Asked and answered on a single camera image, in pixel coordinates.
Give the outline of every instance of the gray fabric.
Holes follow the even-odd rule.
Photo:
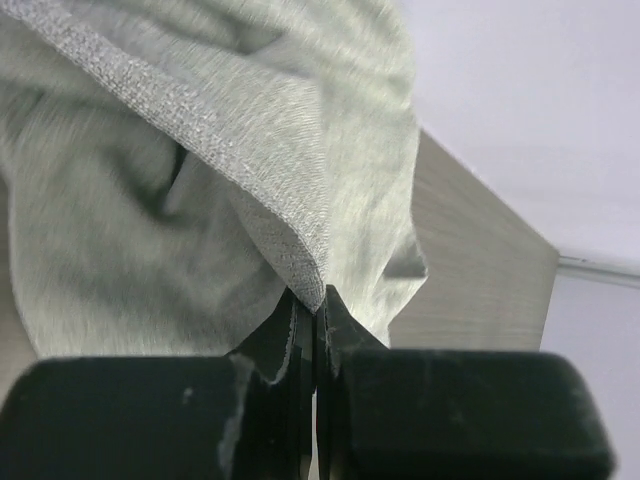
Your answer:
[[[0,10],[12,278],[38,354],[224,353],[285,285],[316,309],[326,283],[388,341],[425,278],[389,2]]]

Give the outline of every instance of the gray cloth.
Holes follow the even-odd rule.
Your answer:
[[[426,273],[390,2],[0,11],[12,280],[39,355],[221,354],[285,286],[315,310],[327,283],[388,341]]]

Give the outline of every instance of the cloth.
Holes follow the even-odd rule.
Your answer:
[[[223,354],[288,286],[381,340],[423,283],[383,0],[0,0],[11,274],[40,356]]]

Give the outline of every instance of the wooden surface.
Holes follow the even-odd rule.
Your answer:
[[[424,134],[413,205],[429,278],[392,323],[392,346],[538,349],[555,249]]]

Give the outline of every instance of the white wall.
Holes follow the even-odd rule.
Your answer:
[[[561,254],[640,272],[640,2],[397,1],[426,132]]]
[[[581,371],[617,450],[616,480],[640,478],[640,289],[558,275],[542,350]]]

